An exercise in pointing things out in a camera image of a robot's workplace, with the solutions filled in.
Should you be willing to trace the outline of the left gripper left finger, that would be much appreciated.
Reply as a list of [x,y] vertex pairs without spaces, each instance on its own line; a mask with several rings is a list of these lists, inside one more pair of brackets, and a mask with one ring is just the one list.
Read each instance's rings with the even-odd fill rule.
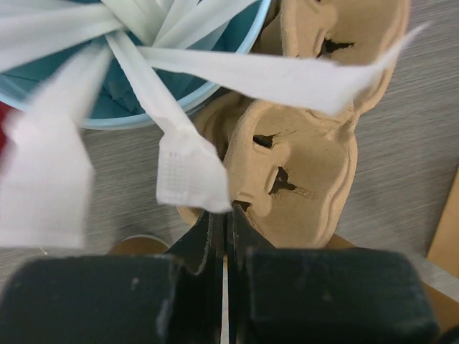
[[180,262],[169,343],[220,343],[224,216],[205,211],[169,250]]

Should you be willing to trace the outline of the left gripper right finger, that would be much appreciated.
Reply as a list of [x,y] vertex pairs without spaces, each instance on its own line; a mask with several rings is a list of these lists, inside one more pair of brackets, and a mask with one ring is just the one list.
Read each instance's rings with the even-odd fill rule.
[[273,245],[249,222],[242,204],[234,202],[227,217],[229,341],[244,343],[250,327],[250,288],[245,257],[248,249]]

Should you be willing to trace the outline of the brown paper cups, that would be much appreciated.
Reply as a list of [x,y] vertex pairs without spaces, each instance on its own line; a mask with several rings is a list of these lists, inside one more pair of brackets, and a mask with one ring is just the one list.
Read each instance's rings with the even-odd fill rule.
[[148,255],[163,254],[170,245],[163,239],[151,234],[130,236],[117,243],[107,255]]

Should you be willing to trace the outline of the white straw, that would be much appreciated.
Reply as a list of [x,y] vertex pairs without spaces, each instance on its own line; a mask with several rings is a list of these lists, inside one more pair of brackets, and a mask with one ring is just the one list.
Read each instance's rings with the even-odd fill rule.
[[156,200],[160,204],[230,211],[227,171],[125,32],[106,37],[141,107],[163,131],[159,141]]

